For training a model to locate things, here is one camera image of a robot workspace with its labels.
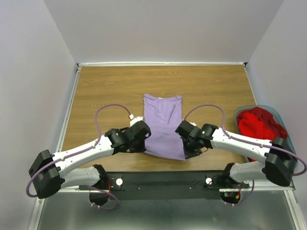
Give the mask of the purple t shirt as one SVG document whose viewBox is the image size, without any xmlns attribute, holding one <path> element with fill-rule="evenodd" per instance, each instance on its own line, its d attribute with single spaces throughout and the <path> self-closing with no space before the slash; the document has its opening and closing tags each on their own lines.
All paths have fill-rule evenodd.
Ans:
<svg viewBox="0 0 307 230">
<path fill-rule="evenodd" d="M 184 161 L 181 137 L 175 132 L 182 122 L 182 97 L 143 96 L 144 120 L 151 130 L 145 140 L 145 153 L 159 158 Z"/>
</svg>

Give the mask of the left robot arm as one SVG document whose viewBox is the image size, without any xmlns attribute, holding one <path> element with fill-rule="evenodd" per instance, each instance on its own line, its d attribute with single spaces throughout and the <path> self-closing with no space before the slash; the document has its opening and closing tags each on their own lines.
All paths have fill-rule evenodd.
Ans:
<svg viewBox="0 0 307 230">
<path fill-rule="evenodd" d="M 102 189 L 106 176 L 100 167 L 82 171 L 80 166 L 119 152 L 142 152 L 144 141 L 151 135 L 149 126 L 142 120 L 130 127 L 110 129 L 89 143 L 74 149 L 50 153 L 41 151 L 29 169 L 30 182 L 36 191 L 34 197 L 48 198 L 60 189 L 76 185 L 90 185 Z"/>
</svg>

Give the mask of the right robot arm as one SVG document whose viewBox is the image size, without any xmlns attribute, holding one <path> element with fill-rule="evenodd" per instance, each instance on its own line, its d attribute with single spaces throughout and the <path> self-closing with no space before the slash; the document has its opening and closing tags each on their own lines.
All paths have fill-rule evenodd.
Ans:
<svg viewBox="0 0 307 230">
<path fill-rule="evenodd" d="M 199 128 L 186 120 L 180 123 L 175 132 L 183 140 L 184 151 L 188 157 L 198 156 L 202 148 L 207 148 L 235 152 L 254 160 L 226 166 L 221 175 L 221 183 L 227 188 L 246 180 L 267 179 L 283 187 L 288 187 L 291 183 L 297 160 L 288 143 L 282 138 L 250 138 L 210 124 Z"/>
</svg>

